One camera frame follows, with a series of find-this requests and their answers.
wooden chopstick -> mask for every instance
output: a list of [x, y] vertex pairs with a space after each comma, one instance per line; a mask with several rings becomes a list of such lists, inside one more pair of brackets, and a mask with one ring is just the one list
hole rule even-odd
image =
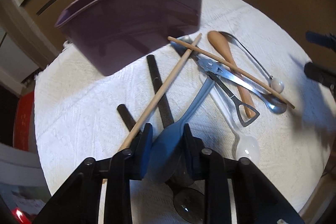
[[[202, 37], [202, 34], [200, 33], [195, 38], [194, 42], [191, 45], [196, 46], [197, 43], [199, 42], [199, 40], [201, 39], [201, 37]], [[174, 79], [179, 74], [180, 70], [182, 69], [182, 67], [186, 63], [187, 59], [189, 58], [189, 55], [191, 54], [191, 52], [192, 52], [192, 50], [187, 49], [185, 51], [185, 53], [182, 55], [181, 59], [177, 62], [177, 64], [173, 68], [173, 70], [168, 75], [167, 79], [164, 81], [164, 83], [159, 88], [157, 93], [154, 95], [153, 99], [150, 101], [150, 103], [148, 104], [148, 106], [146, 107], [144, 112], [141, 114], [138, 121], [135, 123], [134, 127], [132, 128], [132, 130], [130, 131], [130, 133], [128, 134], [128, 136], [126, 137], [124, 142], [122, 143], [118, 152], [130, 146], [133, 138], [135, 137], [135, 135], [137, 135], [137, 133], [138, 133], [139, 129], [141, 128], [141, 126], [143, 125], [143, 123], [147, 120], [149, 115], [152, 113], [153, 109], [156, 107], [156, 105], [160, 101], [161, 97], [164, 95], [164, 93], [169, 88], [170, 84], [174, 81]]]
[[235, 70], [236, 72], [239, 72], [240, 74], [246, 76], [247, 78], [251, 79], [253, 82], [257, 83], [258, 85], [262, 86], [264, 89], [268, 90], [270, 93], [272, 93], [274, 96], [276, 96], [277, 98], [279, 98], [281, 101], [285, 102], [287, 105], [289, 105], [292, 109], [295, 108], [295, 106], [290, 103], [287, 99], [285, 99], [282, 95], [280, 95], [279, 93], [277, 93], [275, 90], [273, 90], [272, 88], [270, 88], [268, 85], [266, 85], [265, 83], [263, 83], [262, 81], [260, 81], [259, 79], [255, 78], [254, 76], [252, 76], [251, 74], [247, 73], [246, 71], [238, 68], [237, 66], [225, 61], [224, 59], [220, 58], [220, 57], [217, 57], [215, 56], [214, 54], [210, 53], [210, 52], [207, 52], [205, 50], [202, 50], [194, 45], [190, 45], [186, 42], [183, 42], [181, 40], [178, 40], [174, 37], [168, 37], [168, 40], [169, 41], [173, 41], [177, 44], [180, 44], [182, 46], [185, 46], [193, 51], [196, 51], [196, 52], [199, 52], [199, 53], [202, 53], [214, 60], [216, 60], [217, 62], [219, 63], [222, 63], [223, 65], [226, 65], [228, 66], [230, 69], [232, 70]]

white knob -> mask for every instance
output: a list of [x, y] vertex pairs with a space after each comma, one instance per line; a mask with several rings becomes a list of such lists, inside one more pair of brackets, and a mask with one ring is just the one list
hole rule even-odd
[[280, 79], [273, 78], [271, 81], [271, 88], [274, 89], [277, 93], [281, 93], [285, 86]]

table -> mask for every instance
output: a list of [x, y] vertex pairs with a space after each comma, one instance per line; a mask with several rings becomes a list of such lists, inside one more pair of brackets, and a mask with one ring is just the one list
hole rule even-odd
[[[259, 168], [299, 211], [323, 172], [335, 137], [336, 105], [329, 90], [307, 79], [310, 59], [276, 23], [242, 0], [202, 0], [199, 47], [218, 53], [207, 41], [210, 30], [234, 34], [274, 76], [285, 83], [283, 95], [295, 110], [271, 113], [254, 95], [260, 117], [243, 131], [259, 141]], [[267, 82], [265, 75], [238, 45], [231, 45], [237, 65]], [[170, 45], [154, 52], [162, 79], [179, 60]], [[167, 92], [174, 119], [188, 108], [201, 87], [197, 65], [189, 60]], [[228, 87], [238, 95], [237, 88]], [[102, 76], [76, 49], [67, 47], [36, 79], [35, 132], [41, 166], [55, 193], [85, 159], [111, 157], [128, 131], [116, 108], [126, 104], [139, 118], [154, 91], [145, 57], [114, 75]], [[150, 117], [154, 136], [163, 129], [158, 110]], [[233, 158], [235, 137], [208, 96], [189, 122], [192, 133], [222, 156]], [[175, 212], [167, 185], [144, 179], [131, 183], [134, 223], [185, 223]], [[100, 223], [103, 209], [100, 209]]]

tablecloth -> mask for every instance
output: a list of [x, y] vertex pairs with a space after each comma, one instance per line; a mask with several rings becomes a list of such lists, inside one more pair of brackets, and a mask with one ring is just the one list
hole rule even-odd
[[[210, 30], [234, 34], [272, 75], [285, 83], [283, 95], [296, 106], [295, 110], [276, 115], [252, 96], [260, 117], [242, 131], [258, 139], [259, 168], [299, 211], [329, 157], [336, 129], [334, 99], [327, 88], [304, 75], [304, 64], [310, 61], [304, 50], [280, 26], [244, 1], [202, 0], [199, 31], [203, 37], [199, 47], [219, 56], [206, 38]], [[232, 44], [231, 51], [240, 68], [267, 83], [262, 71], [238, 45]], [[170, 45], [153, 54], [164, 80], [179, 56]], [[197, 65], [188, 60], [167, 92], [175, 121], [200, 87]], [[236, 87], [228, 87], [238, 95]], [[51, 194], [85, 158], [101, 160], [117, 152], [128, 134], [116, 111], [119, 104], [126, 104], [137, 119], [153, 95], [145, 57], [104, 77], [70, 45], [41, 72], [36, 78], [35, 132]], [[156, 137], [163, 129], [158, 110], [148, 122]], [[202, 138], [207, 147], [233, 158], [235, 136], [210, 96], [189, 124], [193, 135]], [[134, 223], [185, 223], [175, 212], [172, 192], [165, 184], [155, 185], [146, 178], [132, 181], [131, 200]], [[232, 215], [235, 223], [234, 207]]]

bolt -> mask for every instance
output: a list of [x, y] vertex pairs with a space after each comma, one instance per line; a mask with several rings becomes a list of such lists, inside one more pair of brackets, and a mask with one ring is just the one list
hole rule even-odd
[[241, 159], [240, 159], [240, 162], [241, 162], [243, 165], [249, 165], [251, 161], [250, 161], [248, 158], [241, 158]]
[[212, 150], [211, 150], [210, 148], [203, 148], [203, 149], [202, 149], [202, 153], [203, 153], [204, 155], [211, 155]]
[[93, 164], [95, 162], [95, 159], [94, 158], [86, 158], [85, 159], [85, 161], [84, 161], [84, 163], [86, 164], [86, 165], [91, 165], [91, 164]]
[[133, 152], [132, 152], [132, 149], [130, 149], [130, 148], [126, 148], [126, 149], [124, 149], [123, 150], [123, 154], [125, 155], [125, 156], [128, 156], [128, 155], [130, 155], [130, 154], [132, 154]]

